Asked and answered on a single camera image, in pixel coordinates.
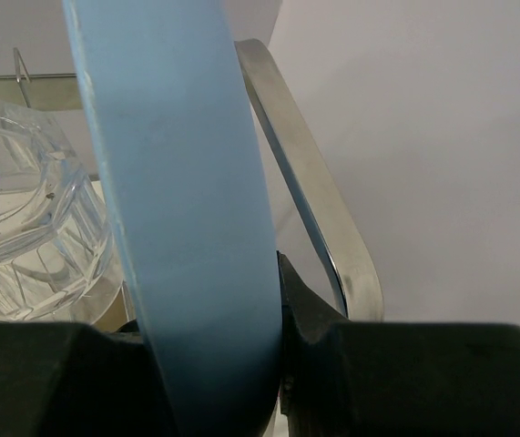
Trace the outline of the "clear glass cup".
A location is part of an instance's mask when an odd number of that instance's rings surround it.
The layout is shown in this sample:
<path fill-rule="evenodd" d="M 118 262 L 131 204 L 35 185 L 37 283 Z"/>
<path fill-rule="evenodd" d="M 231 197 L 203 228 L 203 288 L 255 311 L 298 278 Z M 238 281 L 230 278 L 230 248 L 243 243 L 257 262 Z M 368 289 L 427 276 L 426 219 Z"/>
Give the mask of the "clear glass cup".
<path fill-rule="evenodd" d="M 56 120 L 0 101 L 0 321 L 95 323 L 122 282 L 105 202 Z"/>

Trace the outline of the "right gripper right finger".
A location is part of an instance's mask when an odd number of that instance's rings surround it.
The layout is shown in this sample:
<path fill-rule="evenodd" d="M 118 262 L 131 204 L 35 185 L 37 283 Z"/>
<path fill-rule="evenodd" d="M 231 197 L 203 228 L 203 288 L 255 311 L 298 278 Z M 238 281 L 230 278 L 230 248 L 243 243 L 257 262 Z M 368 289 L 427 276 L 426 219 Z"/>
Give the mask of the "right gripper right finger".
<path fill-rule="evenodd" d="M 520 436 L 520 327 L 344 318 L 279 255 L 292 436 Z"/>

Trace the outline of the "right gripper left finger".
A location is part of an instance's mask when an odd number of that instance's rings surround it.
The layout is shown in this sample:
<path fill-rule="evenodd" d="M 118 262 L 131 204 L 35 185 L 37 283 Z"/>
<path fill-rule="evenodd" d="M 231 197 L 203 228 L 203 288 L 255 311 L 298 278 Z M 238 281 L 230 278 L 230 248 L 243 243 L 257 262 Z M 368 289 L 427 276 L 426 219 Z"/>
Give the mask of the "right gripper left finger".
<path fill-rule="evenodd" d="M 136 333 L 81 323 L 0 323 L 0 436 L 176 436 Z"/>

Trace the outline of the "blue plate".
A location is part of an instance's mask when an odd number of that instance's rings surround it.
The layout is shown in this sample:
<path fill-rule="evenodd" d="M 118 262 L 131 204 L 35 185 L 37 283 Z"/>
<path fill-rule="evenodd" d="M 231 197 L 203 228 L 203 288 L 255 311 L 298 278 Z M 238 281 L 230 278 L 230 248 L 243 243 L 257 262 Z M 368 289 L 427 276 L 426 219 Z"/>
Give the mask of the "blue plate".
<path fill-rule="evenodd" d="M 108 218 L 183 436 L 259 436 L 280 380 L 275 232 L 218 1 L 66 1 Z"/>

